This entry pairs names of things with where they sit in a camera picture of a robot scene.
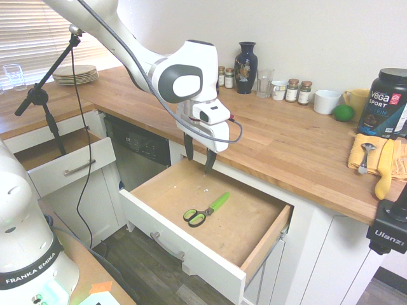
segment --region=white mug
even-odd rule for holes
[[[288,81],[272,81],[273,93],[272,98],[274,100],[284,100],[284,95],[286,95]]]
[[[341,94],[335,91],[318,90],[315,93],[314,111],[321,114],[331,114],[340,97]]]

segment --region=spice jar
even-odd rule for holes
[[[227,89],[233,88],[233,79],[235,75],[233,73],[233,68],[227,68],[224,74],[224,87]]]
[[[219,66],[219,87],[224,86],[224,67]]]
[[[287,93],[286,93],[286,101],[293,103],[297,99],[297,93],[298,93],[298,83],[300,81],[296,78],[290,78],[288,80],[288,87],[287,87]]]
[[[300,94],[298,95],[299,105],[308,105],[310,102],[311,86],[311,81],[301,82]]]

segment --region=spoon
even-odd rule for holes
[[[359,165],[357,171],[361,174],[365,174],[368,172],[368,153],[369,151],[374,151],[376,146],[370,143],[363,143],[362,147],[366,150],[366,152],[364,153],[362,163]]]

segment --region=window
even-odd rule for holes
[[[27,85],[38,82],[67,47],[69,25],[41,0],[0,0],[0,65],[20,64]],[[121,65],[91,35],[80,39],[75,64],[95,65],[98,70]],[[61,66],[70,64],[68,55]],[[11,88],[2,69],[0,84]]]

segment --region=stack of plates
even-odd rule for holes
[[[99,74],[94,65],[75,65],[75,76],[76,83],[80,85],[95,81]],[[52,77],[57,84],[66,86],[75,85],[71,66],[58,68],[52,74]]]

